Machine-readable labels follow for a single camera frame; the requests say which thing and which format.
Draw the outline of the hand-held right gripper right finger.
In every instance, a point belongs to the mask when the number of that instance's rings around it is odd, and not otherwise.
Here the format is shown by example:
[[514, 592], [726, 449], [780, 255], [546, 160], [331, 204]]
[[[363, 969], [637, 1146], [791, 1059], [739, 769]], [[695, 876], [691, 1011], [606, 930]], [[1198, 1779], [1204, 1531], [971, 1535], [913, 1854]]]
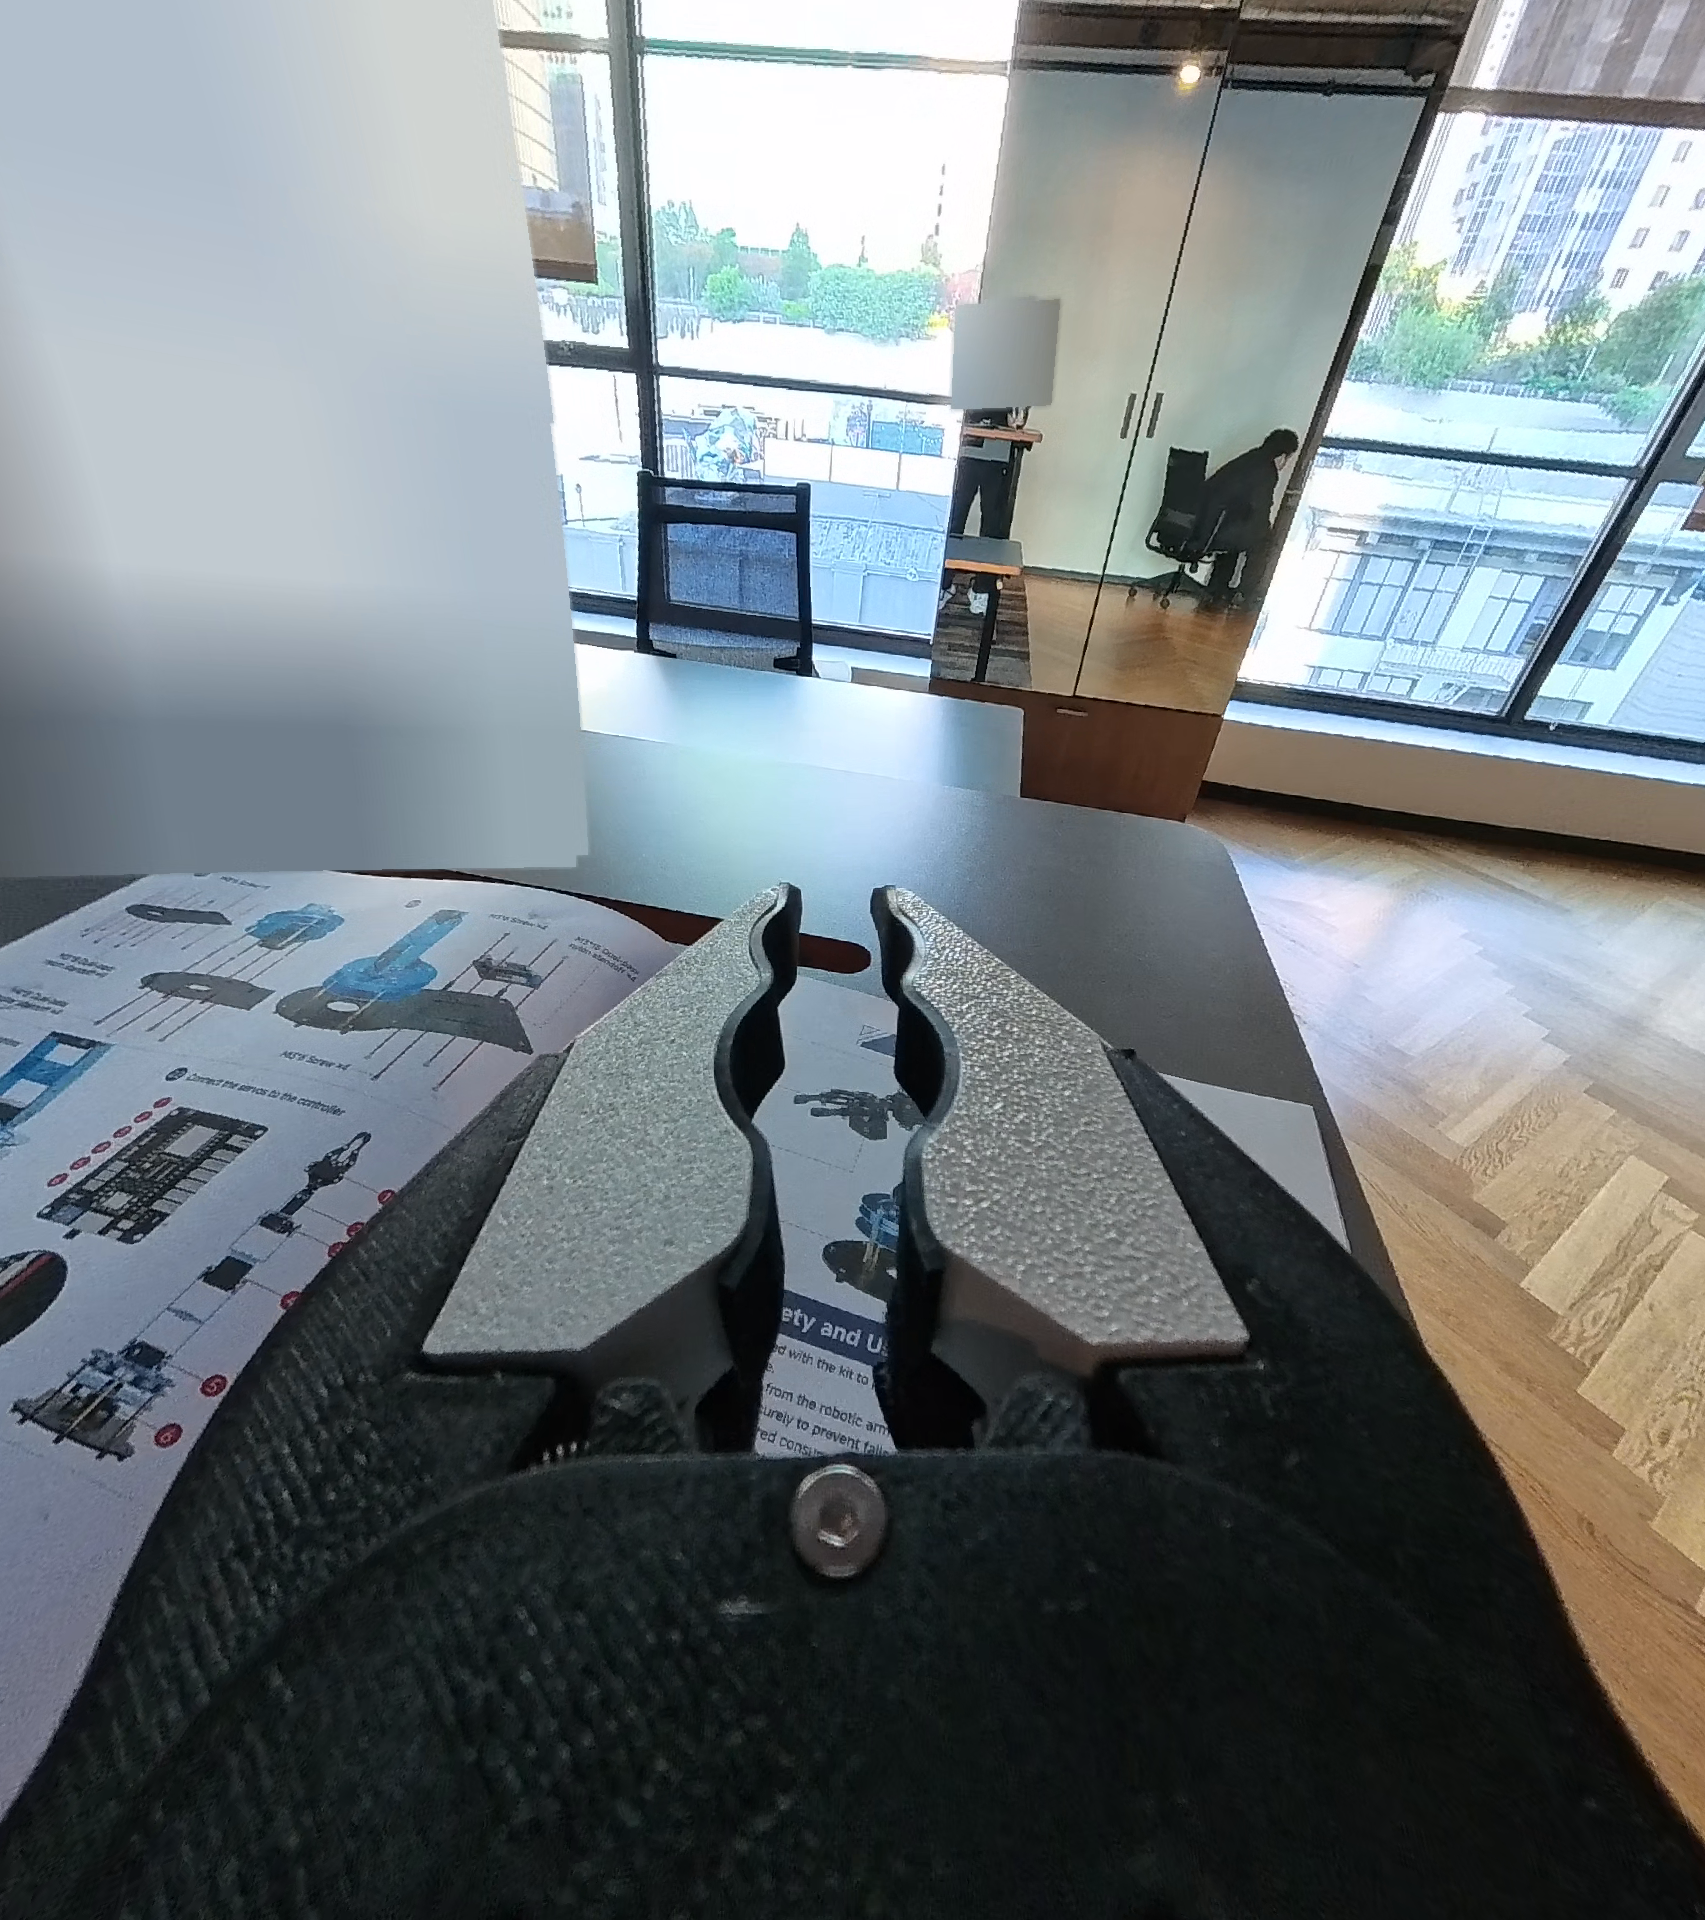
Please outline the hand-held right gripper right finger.
[[879, 1398], [961, 1449], [1019, 1380], [1230, 1361], [1246, 1327], [1090, 1026], [918, 894], [870, 914], [899, 1006], [907, 1148]]

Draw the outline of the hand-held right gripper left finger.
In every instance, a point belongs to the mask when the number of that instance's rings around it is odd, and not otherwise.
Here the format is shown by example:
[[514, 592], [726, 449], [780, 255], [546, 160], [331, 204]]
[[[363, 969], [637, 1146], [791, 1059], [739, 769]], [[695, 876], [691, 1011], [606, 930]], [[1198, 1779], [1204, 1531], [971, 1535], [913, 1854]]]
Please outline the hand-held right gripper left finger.
[[749, 899], [580, 1037], [424, 1342], [431, 1364], [659, 1380], [755, 1441], [782, 1247], [753, 1119], [785, 1071], [800, 894]]

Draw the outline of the background grey desk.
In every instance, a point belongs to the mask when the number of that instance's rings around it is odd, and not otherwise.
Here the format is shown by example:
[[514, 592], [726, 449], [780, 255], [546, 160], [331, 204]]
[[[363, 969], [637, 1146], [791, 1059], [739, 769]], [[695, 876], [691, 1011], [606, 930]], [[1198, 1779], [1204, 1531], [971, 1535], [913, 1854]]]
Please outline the background grey desk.
[[841, 684], [577, 645], [586, 731], [874, 779], [1020, 790], [1022, 716], [924, 690]]

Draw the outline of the printed instruction sheet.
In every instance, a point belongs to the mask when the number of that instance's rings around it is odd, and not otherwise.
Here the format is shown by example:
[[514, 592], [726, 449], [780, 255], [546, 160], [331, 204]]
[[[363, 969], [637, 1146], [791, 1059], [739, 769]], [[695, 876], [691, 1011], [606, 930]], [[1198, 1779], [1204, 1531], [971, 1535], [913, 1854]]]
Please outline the printed instruction sheet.
[[[691, 942], [498, 881], [209, 876], [0, 948], [0, 1916], [1271, 1916], [1385, 1829], [1358, 1283], [1242, 1357], [879, 1398], [891, 997], [794, 982], [755, 1441], [428, 1328], [558, 1064]], [[1221, 1141], [1236, 1137], [1194, 1107]]]

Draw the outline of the black office chair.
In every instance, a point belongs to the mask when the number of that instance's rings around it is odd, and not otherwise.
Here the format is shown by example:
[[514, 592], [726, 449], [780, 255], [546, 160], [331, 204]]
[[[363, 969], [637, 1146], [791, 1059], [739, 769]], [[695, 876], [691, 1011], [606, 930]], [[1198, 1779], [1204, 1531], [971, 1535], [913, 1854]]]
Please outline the black office chair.
[[1170, 449], [1158, 509], [1147, 533], [1147, 549], [1162, 557], [1168, 571], [1130, 588], [1130, 597], [1147, 592], [1157, 608], [1167, 612], [1176, 592], [1198, 590], [1193, 567], [1206, 560], [1208, 526], [1219, 520], [1204, 520], [1204, 495], [1206, 453]]
[[811, 486], [643, 471], [637, 493], [637, 651], [813, 677]]

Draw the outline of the large office windows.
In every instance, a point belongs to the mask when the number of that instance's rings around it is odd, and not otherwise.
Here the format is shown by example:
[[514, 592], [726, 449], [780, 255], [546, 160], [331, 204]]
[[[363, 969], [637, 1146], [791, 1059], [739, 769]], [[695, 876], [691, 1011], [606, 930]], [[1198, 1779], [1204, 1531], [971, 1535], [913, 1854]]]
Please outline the large office windows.
[[1058, 300], [984, 263], [1015, 54], [1429, 87], [1230, 608], [1230, 699], [1705, 758], [1705, 2], [495, 6], [574, 594], [638, 493], [813, 490], [816, 623], [987, 678]]

